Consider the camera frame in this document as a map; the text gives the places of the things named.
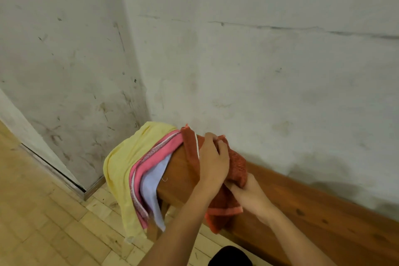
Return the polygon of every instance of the towel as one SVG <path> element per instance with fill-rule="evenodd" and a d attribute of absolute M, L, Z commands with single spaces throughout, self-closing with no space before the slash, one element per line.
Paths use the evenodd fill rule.
<path fill-rule="evenodd" d="M 140 181 L 140 193 L 148 207 L 147 212 L 152 212 L 155 223 L 162 231 L 165 231 L 166 227 L 161 209 L 159 208 L 156 188 L 159 181 L 161 181 L 171 156 L 172 154 L 167 155 L 165 159 L 147 171 Z"/>
<path fill-rule="evenodd" d="M 147 122 L 133 136 L 114 148 L 104 161 L 104 176 L 109 190 L 121 207 L 122 222 L 127 237 L 136 236 L 142 229 L 134 211 L 129 175 L 132 166 L 162 137 L 177 128 L 166 123 Z"/>
<path fill-rule="evenodd" d="M 184 148 L 188 162 L 194 167 L 194 170 L 200 174 L 200 148 L 205 141 L 204 137 L 198 136 L 187 125 L 180 130 L 183 136 Z M 226 180 L 235 183 L 243 188 L 247 183 L 247 161 L 237 152 L 229 147 L 229 143 L 224 135 L 219 136 L 217 140 L 222 140 L 227 144 L 230 169 Z M 218 233 L 228 222 L 231 216 L 243 212 L 242 206 L 234 198 L 231 191 L 223 184 L 216 197 L 209 205 L 205 218 L 213 233 Z"/>
<path fill-rule="evenodd" d="M 129 175 L 130 191 L 137 217 L 143 229 L 148 226 L 148 211 L 144 207 L 144 200 L 140 193 L 140 181 L 148 170 L 156 166 L 167 155 L 174 152 L 183 142 L 179 130 L 174 130 L 164 136 L 147 154 L 135 164 Z"/>

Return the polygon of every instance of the tiled floor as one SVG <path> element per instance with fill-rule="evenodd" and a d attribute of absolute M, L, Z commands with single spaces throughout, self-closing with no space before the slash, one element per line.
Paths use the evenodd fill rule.
<path fill-rule="evenodd" d="M 172 209 L 166 221 L 176 214 Z M 86 202 L 47 173 L 0 122 L 0 266 L 136 266 L 152 246 L 124 242 L 121 211 L 107 186 Z M 228 239 L 202 225 L 189 264 L 207 265 Z M 254 265 L 268 265 L 248 253 Z"/>

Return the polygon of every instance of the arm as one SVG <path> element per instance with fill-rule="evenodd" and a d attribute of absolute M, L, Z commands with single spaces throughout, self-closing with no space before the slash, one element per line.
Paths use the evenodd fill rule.
<path fill-rule="evenodd" d="M 167 226 L 141 260 L 139 266 L 186 266 L 205 212 L 229 172 L 227 145 L 213 143 L 214 134 L 206 133 L 199 151 L 199 182 L 177 217 Z"/>
<path fill-rule="evenodd" d="M 226 185 L 242 207 L 272 229 L 293 266 L 335 266 L 328 256 L 270 202 L 252 174 L 248 174 L 248 181 L 243 189 L 233 183 L 226 182 Z"/>

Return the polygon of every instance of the red towel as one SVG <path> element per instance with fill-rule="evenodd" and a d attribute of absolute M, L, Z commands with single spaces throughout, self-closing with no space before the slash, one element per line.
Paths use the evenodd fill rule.
<path fill-rule="evenodd" d="M 183 136 L 187 160 L 194 167 L 195 171 L 200 174 L 198 151 L 202 147 L 205 138 L 198 136 L 187 125 L 182 127 L 180 131 Z M 218 140 L 222 140 L 226 143 L 229 151 L 230 169 L 226 180 L 234 182 L 241 188 L 244 187 L 247 183 L 247 161 L 240 154 L 230 149 L 229 143 L 224 135 L 219 136 Z M 212 232 L 218 233 L 231 216 L 242 212 L 243 208 L 241 205 L 234 198 L 231 191 L 223 184 L 216 197 L 209 205 L 205 218 Z"/>

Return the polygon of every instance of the yellow cloth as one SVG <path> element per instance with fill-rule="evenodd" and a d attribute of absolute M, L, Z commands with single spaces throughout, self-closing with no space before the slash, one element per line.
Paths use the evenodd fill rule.
<path fill-rule="evenodd" d="M 126 237 L 136 236 L 142 231 L 130 194 L 130 170 L 162 137 L 176 129 L 166 123 L 147 122 L 114 148 L 104 161 L 104 176 L 109 190 L 121 207 Z"/>

